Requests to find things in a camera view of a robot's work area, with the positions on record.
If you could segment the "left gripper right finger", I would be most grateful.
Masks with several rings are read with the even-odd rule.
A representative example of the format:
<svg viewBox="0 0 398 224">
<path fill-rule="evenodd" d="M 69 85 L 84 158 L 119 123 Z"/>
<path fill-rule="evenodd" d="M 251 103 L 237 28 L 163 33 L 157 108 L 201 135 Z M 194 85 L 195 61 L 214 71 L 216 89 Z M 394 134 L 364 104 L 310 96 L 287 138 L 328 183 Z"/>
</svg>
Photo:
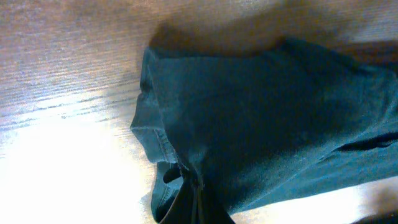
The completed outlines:
<svg viewBox="0 0 398 224">
<path fill-rule="evenodd" d="M 197 223 L 198 224 L 234 224 L 219 203 L 211 187 L 203 182 L 197 187 Z"/>
</svg>

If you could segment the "black nike t-shirt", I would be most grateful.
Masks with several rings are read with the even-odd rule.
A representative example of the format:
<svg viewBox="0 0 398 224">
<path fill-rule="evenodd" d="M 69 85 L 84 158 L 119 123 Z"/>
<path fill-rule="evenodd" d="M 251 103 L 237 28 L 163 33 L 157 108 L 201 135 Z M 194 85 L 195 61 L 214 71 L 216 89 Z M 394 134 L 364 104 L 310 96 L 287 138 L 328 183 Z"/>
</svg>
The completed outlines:
<svg viewBox="0 0 398 224">
<path fill-rule="evenodd" d="M 160 223 L 184 180 L 229 216 L 397 175 L 397 64 L 287 39 L 250 57 L 145 50 L 131 131 Z"/>
</svg>

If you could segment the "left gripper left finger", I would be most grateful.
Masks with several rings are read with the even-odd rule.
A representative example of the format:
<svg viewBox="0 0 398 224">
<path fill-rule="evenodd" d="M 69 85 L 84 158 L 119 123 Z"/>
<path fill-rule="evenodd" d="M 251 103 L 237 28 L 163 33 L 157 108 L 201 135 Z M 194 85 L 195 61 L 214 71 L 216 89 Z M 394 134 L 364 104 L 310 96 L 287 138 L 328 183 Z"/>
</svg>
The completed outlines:
<svg viewBox="0 0 398 224">
<path fill-rule="evenodd" d="M 196 224 L 197 190 L 192 181 L 184 180 L 179 193 L 160 224 Z"/>
</svg>

